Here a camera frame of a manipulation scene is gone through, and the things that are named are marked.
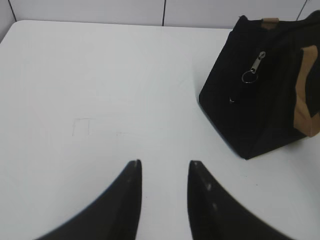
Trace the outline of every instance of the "tan leather trim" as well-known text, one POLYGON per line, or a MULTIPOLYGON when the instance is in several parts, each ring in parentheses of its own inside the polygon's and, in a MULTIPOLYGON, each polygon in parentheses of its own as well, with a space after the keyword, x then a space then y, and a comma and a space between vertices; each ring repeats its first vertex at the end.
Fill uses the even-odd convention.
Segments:
POLYGON ((308 74, 318 57, 318 49, 315 45, 302 48, 303 58, 300 72, 295 85, 296 104, 294 108, 293 126, 303 134, 313 137, 320 132, 320 115, 310 116, 306 103, 306 82, 308 74))
POLYGON ((263 18, 261 27, 267 30, 275 29, 279 23, 279 18, 271 17, 271 18, 263 18))

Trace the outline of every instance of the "white tabletop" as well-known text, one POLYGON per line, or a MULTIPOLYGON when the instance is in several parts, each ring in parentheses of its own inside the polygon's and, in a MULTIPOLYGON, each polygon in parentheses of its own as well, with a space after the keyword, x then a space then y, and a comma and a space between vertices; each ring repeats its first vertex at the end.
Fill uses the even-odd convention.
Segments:
POLYGON ((137 240, 191 240, 190 160, 256 216, 320 236, 320 135, 244 160, 197 99, 228 29, 19 21, 0 44, 0 239, 31 240, 142 161, 137 240))

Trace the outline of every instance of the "white surface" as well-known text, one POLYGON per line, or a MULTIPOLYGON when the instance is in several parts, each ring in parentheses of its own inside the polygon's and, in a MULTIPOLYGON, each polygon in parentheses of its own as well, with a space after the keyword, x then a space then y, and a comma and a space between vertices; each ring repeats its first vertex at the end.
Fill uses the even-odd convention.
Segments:
POLYGON ((15 22, 8 0, 0 0, 0 42, 15 22))
POLYGON ((137 240, 192 239, 190 160, 201 160, 281 232, 318 239, 320 135, 245 161, 198 106, 228 33, 15 23, 0 44, 0 239, 47 233, 137 158, 143 168, 137 240))
POLYGON ((162 24, 164 0, 11 0, 19 20, 162 24))
POLYGON ((320 0, 308 0, 299 19, 305 19, 315 10, 320 10, 320 0))
POLYGON ((233 28, 239 16, 250 20, 296 20, 305 0, 168 0, 165 26, 233 28))

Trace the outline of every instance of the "black curved object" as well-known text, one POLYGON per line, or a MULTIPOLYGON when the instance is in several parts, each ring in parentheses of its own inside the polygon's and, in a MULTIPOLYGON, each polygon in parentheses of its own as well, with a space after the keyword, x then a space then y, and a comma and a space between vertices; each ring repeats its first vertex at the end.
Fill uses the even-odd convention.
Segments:
POLYGON ((190 162, 187 198, 193 240, 291 240, 238 203, 201 161, 190 162))
POLYGON ((38 240, 134 240, 141 201, 142 165, 130 161, 91 205, 38 240))

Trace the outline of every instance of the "black canvas bag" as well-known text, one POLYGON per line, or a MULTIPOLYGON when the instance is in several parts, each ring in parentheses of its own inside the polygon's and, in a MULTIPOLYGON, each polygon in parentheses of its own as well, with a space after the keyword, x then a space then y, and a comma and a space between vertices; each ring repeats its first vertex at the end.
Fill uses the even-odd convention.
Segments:
POLYGON ((241 16, 199 95, 250 159, 320 131, 320 11, 300 21, 241 16))

